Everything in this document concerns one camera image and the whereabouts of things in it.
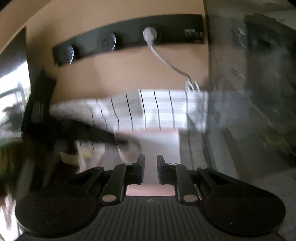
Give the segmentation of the black wall socket strip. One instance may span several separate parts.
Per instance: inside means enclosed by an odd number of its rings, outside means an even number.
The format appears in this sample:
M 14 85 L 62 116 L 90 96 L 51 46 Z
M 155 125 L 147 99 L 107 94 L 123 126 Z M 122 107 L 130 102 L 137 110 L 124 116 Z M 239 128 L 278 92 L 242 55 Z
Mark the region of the black wall socket strip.
M 156 30 L 156 44 L 203 43 L 203 16 L 197 14 L 159 15 L 130 19 L 84 32 L 52 48 L 58 66 L 97 54 L 146 45 L 145 28 Z

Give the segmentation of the checkered white tablecloth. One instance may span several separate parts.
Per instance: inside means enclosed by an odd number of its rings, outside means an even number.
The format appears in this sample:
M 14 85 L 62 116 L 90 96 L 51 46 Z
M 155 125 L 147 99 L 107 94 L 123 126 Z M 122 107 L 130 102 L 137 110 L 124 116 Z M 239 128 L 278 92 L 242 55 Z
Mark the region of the checkered white tablecloth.
M 110 132 L 180 131 L 193 137 L 207 128 L 208 93 L 140 89 L 103 99 L 74 99 L 54 104 L 50 114 Z

